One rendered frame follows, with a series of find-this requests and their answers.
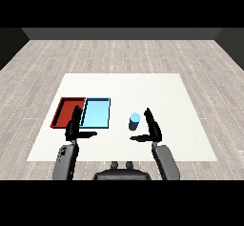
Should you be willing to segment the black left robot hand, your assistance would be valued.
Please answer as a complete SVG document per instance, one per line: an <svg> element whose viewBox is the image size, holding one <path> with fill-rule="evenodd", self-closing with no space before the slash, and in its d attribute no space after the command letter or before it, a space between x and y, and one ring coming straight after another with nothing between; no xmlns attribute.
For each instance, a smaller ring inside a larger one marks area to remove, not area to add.
<svg viewBox="0 0 244 226"><path fill-rule="evenodd" d="M82 116L82 109L76 105L72 111L71 120L66 127L65 137L67 141L73 141L78 138L90 138L97 135L97 132L80 132L80 120Z"/></svg>

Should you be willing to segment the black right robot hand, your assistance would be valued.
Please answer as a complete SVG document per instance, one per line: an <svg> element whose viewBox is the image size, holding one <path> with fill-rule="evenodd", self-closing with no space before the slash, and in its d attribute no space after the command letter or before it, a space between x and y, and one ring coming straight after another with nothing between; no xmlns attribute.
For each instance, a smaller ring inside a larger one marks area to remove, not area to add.
<svg viewBox="0 0 244 226"><path fill-rule="evenodd" d="M135 140L137 142L146 142L146 141L161 142L162 133L158 123L153 118L153 113L151 112L150 109L147 109L146 111L144 111L144 115L146 117L146 121L148 124L149 133L141 134L138 136L132 136L131 140Z"/></svg>

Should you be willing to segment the red shallow open box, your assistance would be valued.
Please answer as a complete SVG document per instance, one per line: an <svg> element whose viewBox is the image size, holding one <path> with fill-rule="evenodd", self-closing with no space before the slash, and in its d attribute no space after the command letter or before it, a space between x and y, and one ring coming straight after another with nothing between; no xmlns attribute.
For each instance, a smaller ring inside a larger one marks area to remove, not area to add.
<svg viewBox="0 0 244 226"><path fill-rule="evenodd" d="M85 97L62 97L51 122L53 129L65 129L71 120L75 106L84 108Z"/></svg>

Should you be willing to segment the small blue can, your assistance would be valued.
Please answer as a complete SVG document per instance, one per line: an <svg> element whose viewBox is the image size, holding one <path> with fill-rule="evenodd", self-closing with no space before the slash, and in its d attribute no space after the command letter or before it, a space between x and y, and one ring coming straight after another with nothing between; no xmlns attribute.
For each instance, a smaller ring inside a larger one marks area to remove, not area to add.
<svg viewBox="0 0 244 226"><path fill-rule="evenodd" d="M135 131L140 122L140 115L138 113L132 113L130 116L129 130Z"/></svg>

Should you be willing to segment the light blue shallow open box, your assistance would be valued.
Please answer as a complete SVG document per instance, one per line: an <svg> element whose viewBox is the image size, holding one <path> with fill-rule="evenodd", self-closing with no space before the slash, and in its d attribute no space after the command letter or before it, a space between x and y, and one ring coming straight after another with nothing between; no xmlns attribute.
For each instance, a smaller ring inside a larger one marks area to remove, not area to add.
<svg viewBox="0 0 244 226"><path fill-rule="evenodd" d="M89 97L85 102L81 129L108 129L111 100L108 97Z"/></svg>

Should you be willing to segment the dark grey robot body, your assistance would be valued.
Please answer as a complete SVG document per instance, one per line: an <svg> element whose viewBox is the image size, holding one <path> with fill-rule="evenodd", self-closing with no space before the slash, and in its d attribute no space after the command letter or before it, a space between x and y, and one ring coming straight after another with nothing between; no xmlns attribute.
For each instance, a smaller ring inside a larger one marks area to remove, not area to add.
<svg viewBox="0 0 244 226"><path fill-rule="evenodd" d="M108 170L96 173L93 180L151 180L151 177L148 173L136 170L131 161L126 162L125 169L119 169L118 162L113 161Z"/></svg>

